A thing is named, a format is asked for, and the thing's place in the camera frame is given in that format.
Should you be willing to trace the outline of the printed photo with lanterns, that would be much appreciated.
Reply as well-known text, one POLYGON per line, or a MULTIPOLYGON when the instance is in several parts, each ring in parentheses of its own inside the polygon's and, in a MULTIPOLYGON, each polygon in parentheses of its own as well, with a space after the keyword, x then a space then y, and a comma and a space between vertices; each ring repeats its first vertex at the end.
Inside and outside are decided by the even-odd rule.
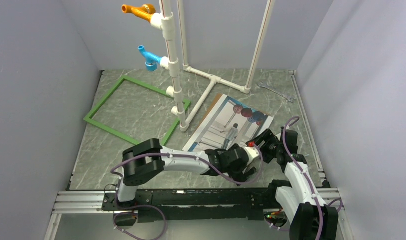
POLYGON ((229 149, 246 142, 268 129, 273 117, 249 107, 225 94, 186 142, 183 151, 229 149))

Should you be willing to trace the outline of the white PVC pipe stand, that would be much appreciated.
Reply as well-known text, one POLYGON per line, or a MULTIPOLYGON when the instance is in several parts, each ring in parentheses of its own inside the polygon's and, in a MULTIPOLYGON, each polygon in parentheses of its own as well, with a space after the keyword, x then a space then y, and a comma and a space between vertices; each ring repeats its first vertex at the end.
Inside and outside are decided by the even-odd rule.
POLYGON ((259 13, 260 0, 178 0, 177 17, 181 40, 181 59, 170 63, 175 71, 179 63, 184 72, 208 79, 208 87, 190 111, 172 108, 186 131, 196 113, 216 84, 244 94, 250 93, 254 74, 261 56, 275 1, 266 1, 264 13, 259 13), (247 81, 238 85, 217 75, 199 70, 243 68, 250 63, 247 81))

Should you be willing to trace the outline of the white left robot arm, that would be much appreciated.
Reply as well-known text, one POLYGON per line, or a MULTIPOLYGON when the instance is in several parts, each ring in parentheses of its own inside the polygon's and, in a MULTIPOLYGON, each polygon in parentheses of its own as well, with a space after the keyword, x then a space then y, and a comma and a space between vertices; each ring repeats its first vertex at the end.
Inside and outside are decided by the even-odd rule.
POLYGON ((252 183, 255 160, 263 160, 260 149, 251 143, 237 144, 228 150, 207 149, 198 152, 174 150, 161 146, 152 138, 123 151, 122 161, 110 171, 117 175, 115 204, 122 210, 133 206, 139 186, 162 172, 186 172, 201 176, 222 177, 236 185, 252 183))

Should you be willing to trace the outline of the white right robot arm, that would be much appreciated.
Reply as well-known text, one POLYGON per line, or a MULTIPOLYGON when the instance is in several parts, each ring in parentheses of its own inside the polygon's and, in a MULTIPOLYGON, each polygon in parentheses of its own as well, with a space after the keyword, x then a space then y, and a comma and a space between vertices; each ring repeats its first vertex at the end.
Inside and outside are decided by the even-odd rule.
POLYGON ((267 203, 281 206, 290 222, 291 240, 334 240, 338 228, 338 210, 320 196, 308 172, 305 157, 298 154, 298 133, 282 129, 276 137, 266 129, 248 141, 250 148, 258 147, 263 161, 276 160, 286 180, 274 180, 266 194, 267 203))

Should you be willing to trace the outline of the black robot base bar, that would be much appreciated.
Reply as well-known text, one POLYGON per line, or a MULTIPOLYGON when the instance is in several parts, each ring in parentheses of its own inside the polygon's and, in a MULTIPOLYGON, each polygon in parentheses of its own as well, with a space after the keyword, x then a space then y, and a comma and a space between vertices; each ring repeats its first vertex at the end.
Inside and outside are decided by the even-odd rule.
POLYGON ((132 203, 115 205, 114 193, 103 195, 101 210, 126 211, 130 207, 157 207, 169 221, 247 219, 261 221, 280 204, 271 188, 139 189, 132 203))

